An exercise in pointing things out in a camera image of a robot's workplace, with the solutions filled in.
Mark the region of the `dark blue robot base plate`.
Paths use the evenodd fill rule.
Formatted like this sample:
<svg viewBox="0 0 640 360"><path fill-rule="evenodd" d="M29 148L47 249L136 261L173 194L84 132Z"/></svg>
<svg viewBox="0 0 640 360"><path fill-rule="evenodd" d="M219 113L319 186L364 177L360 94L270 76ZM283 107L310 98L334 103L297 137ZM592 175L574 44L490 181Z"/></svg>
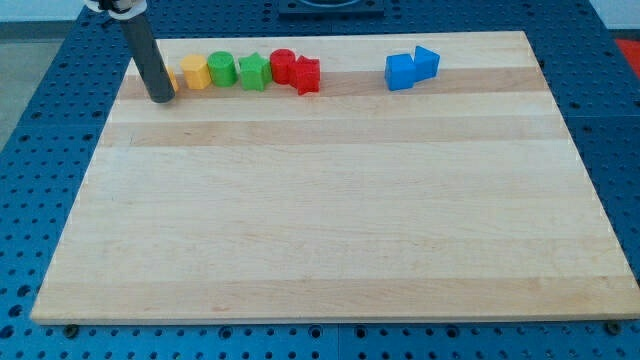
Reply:
<svg viewBox="0 0 640 360"><path fill-rule="evenodd" d="M280 17L384 14L385 0L277 0Z"/></svg>

